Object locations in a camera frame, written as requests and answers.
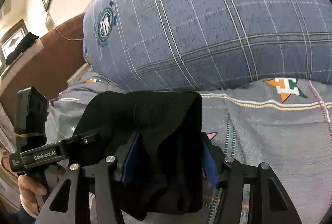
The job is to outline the dark left sleeve forearm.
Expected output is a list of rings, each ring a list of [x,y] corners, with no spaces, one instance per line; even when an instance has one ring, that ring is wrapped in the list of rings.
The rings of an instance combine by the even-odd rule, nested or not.
[[[16,223],[19,224],[34,224],[36,222],[36,218],[32,217],[22,205],[20,205],[20,209],[14,214],[14,216]]]

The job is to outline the bare left hand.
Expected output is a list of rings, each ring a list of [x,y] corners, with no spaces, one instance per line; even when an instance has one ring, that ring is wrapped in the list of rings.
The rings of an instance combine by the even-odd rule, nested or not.
[[[28,175],[19,176],[17,173],[12,172],[8,157],[1,158],[1,166],[11,175],[17,177],[20,202],[24,210],[32,217],[38,216],[42,206],[38,203],[37,196],[46,195],[46,187]]]

